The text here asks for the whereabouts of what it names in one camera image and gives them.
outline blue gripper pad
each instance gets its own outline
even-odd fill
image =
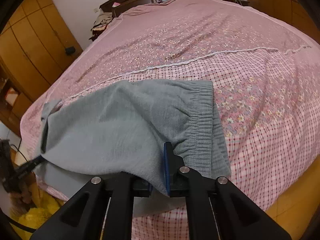
[[[163,159],[164,159],[165,187],[167,188],[167,193],[170,196],[170,173],[169,173],[167,147],[165,144],[163,148]]]

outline pink bedsheet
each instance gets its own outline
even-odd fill
[[[211,80],[231,181],[266,210],[319,152],[320,47],[288,24],[221,0],[169,0],[130,9],[25,113],[30,157],[42,106],[63,106],[119,80]],[[65,198],[53,188],[47,191]],[[133,219],[134,239],[187,239],[184,207]]]

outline bed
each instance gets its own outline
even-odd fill
[[[112,10],[115,1],[128,0],[101,7]],[[33,157],[42,107],[53,99],[64,107],[119,80],[211,80],[230,179],[266,210],[319,153],[319,50],[307,35],[251,7],[223,0],[146,2],[119,13],[28,109],[22,139]],[[132,238],[187,239],[185,207],[134,218]]]

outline gray fabric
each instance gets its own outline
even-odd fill
[[[45,104],[39,153],[50,163],[36,170],[71,197],[93,175],[126,171],[165,194],[163,144],[203,176],[229,176],[230,165],[212,82],[120,81],[58,109]],[[183,204],[154,192],[136,199],[134,215]]]

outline metal screw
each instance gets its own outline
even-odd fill
[[[226,177],[219,177],[219,178],[218,178],[218,182],[219,182],[220,184],[227,184],[228,179],[227,179]]]
[[[93,184],[99,184],[101,182],[101,178],[100,177],[94,177],[91,179],[91,182]]]
[[[180,167],[179,171],[181,171],[182,173],[188,173],[190,171],[190,168],[187,166],[182,166]]]

